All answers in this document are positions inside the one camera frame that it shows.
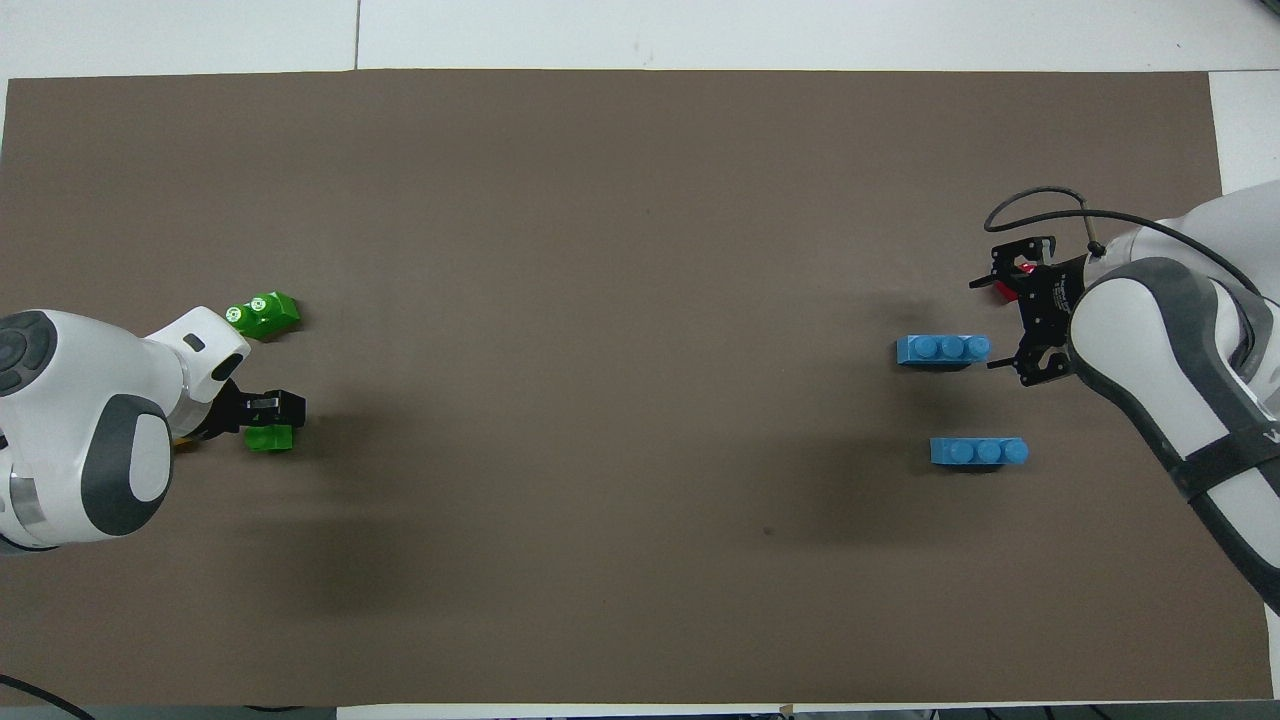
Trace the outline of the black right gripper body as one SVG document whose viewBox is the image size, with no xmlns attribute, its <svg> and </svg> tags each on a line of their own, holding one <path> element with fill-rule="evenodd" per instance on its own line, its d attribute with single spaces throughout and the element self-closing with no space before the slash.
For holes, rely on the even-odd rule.
<svg viewBox="0 0 1280 720">
<path fill-rule="evenodd" d="M 1061 348 L 1071 314 L 1085 292 L 1084 258 L 1059 264 L 1023 263 L 1015 268 L 1015 292 L 1023 324 L 1019 350 Z"/>
</svg>

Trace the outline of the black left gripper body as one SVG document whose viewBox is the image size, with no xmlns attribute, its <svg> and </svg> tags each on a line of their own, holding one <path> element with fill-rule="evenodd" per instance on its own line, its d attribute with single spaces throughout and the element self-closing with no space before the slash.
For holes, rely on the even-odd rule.
<svg viewBox="0 0 1280 720">
<path fill-rule="evenodd" d="M 204 420 L 189 433 L 191 441 L 209 441 L 227 433 L 239 433 L 246 427 L 256 427 L 259 409 L 253 405 L 261 393 L 246 392 L 228 379 L 210 404 Z"/>
</svg>

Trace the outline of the blue three-stud brick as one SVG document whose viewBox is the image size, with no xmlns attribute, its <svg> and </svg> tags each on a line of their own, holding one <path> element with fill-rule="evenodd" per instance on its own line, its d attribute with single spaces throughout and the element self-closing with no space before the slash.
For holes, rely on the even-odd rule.
<svg viewBox="0 0 1280 720">
<path fill-rule="evenodd" d="M 945 468 L 1001 468 L 1024 464 L 1030 450 L 1020 437 L 933 437 L 929 455 Z"/>
<path fill-rule="evenodd" d="M 895 341 L 901 366 L 970 366 L 987 363 L 991 350 L 986 334 L 905 334 Z"/>
</svg>

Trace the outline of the green brick with white stickers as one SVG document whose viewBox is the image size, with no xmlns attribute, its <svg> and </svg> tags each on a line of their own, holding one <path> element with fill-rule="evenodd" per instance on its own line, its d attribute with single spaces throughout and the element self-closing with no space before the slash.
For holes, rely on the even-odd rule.
<svg viewBox="0 0 1280 720">
<path fill-rule="evenodd" d="M 251 340 L 266 340 L 301 323 L 296 301 L 278 291 L 256 293 L 244 304 L 232 305 L 223 313 L 223 318 L 239 334 Z"/>
</svg>

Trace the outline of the brown table mat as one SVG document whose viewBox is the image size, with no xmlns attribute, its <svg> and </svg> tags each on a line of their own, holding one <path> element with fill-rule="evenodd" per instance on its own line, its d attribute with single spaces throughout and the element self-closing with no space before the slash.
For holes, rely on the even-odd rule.
<svg viewBox="0 0 1280 720">
<path fill-rule="evenodd" d="M 893 343 L 1018 311 L 998 201 L 1221 190 L 1203 73 L 19 79 L 0 313 L 147 334 L 278 290 L 296 447 L 178 454 L 136 534 L 0 560 L 0 673 L 82 705 L 1270 694 L 1265 609 L 1079 380 Z M 933 437 L 1020 437 L 945 468 Z"/>
</svg>

